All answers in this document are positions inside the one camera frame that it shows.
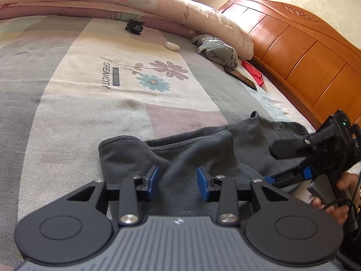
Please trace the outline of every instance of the gray cloth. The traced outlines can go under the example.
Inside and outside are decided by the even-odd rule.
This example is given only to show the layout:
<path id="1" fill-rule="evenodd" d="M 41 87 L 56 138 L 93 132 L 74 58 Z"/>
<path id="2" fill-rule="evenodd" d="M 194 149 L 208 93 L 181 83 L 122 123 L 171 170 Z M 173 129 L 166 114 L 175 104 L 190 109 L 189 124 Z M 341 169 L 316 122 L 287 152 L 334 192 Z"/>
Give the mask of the gray cloth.
<path id="1" fill-rule="evenodd" d="M 212 176 L 222 174 L 249 183 L 299 163 L 300 159 L 275 160 L 268 148 L 276 139 L 306 134 L 298 123 L 272 122 L 253 112 L 232 125 L 204 127 L 147 142 L 133 136 L 108 139 L 100 143 L 99 155 L 104 178 L 111 184 L 125 176 L 144 176 L 152 165 L 160 167 L 160 197 L 141 205 L 143 215 L 214 217 L 217 204 L 203 202 L 197 187 L 198 166 Z"/>
<path id="2" fill-rule="evenodd" d="M 200 35 L 194 37 L 192 42 L 199 47 L 198 54 L 203 54 L 210 61 L 233 69 L 238 66 L 236 50 L 220 39 L 210 35 Z"/>

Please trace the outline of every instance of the bedsheet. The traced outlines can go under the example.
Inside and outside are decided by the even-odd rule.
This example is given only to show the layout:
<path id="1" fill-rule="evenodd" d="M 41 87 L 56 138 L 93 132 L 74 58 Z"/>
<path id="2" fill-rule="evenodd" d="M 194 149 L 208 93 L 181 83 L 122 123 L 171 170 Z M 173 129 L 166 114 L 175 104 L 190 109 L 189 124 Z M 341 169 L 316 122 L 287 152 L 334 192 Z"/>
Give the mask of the bedsheet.
<path id="1" fill-rule="evenodd" d="M 125 22 L 67 16 L 0 21 L 0 270 L 21 262 L 18 220 L 101 178 L 98 145 L 142 140 L 260 116 L 289 121 L 197 54 L 189 39 Z M 164 47 L 171 41 L 181 47 Z"/>
<path id="2" fill-rule="evenodd" d="M 298 112 L 291 102 L 273 85 L 272 82 L 270 82 L 265 75 L 262 75 L 264 84 L 260 87 L 252 75 L 250 75 L 250 73 L 242 65 L 238 66 L 236 70 L 255 83 L 257 92 L 250 91 L 250 93 L 252 93 L 255 98 L 259 99 L 264 107 L 268 106 L 267 110 L 270 111 L 270 113 L 272 113 L 272 111 L 277 113 L 274 115 L 275 119 L 284 118 L 283 121 L 298 122 L 302 124 L 309 133 L 316 132 L 316 129 L 311 125 L 311 123 L 309 123 L 309 121 L 300 112 Z M 283 116 L 278 115 L 279 110 L 281 110 Z"/>

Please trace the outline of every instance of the phone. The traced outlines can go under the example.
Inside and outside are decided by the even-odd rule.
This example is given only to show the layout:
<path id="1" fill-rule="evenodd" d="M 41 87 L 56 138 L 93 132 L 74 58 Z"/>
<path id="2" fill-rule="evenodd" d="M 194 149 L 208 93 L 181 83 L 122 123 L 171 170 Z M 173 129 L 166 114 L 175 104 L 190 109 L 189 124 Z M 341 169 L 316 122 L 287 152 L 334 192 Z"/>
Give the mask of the phone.
<path id="1" fill-rule="evenodd" d="M 257 91 L 256 85 L 253 81 L 239 73 L 238 71 L 235 71 L 231 67 L 225 66 L 224 71 L 228 73 L 230 76 L 238 79 L 239 81 L 243 82 L 246 86 L 252 88 L 253 90 Z"/>

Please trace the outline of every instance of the red object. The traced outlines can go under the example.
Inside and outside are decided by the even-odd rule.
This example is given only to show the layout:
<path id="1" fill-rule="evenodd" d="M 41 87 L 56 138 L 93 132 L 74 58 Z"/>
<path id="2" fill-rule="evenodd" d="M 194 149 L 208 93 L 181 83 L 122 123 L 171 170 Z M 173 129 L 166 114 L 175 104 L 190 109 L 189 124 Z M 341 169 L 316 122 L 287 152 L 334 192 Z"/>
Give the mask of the red object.
<path id="1" fill-rule="evenodd" d="M 250 73 L 250 75 L 252 75 L 259 86 L 264 84 L 262 73 L 259 72 L 252 64 L 248 63 L 246 60 L 243 60 L 241 64 Z"/>

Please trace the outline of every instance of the metal pin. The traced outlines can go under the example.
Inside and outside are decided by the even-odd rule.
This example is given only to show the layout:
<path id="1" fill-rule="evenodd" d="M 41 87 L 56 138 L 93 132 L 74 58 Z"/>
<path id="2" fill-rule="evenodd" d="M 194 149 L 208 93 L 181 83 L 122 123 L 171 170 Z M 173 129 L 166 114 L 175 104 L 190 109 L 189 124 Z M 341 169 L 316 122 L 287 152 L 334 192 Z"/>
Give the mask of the metal pin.
<path id="1" fill-rule="evenodd" d="M 127 214 L 120 217 L 120 221 L 122 221 L 124 224 L 134 224 L 138 222 L 138 217 L 133 214 Z"/>
<path id="2" fill-rule="evenodd" d="M 234 214 L 222 214 L 220 220 L 223 223 L 233 223 L 237 221 L 237 216 Z"/>

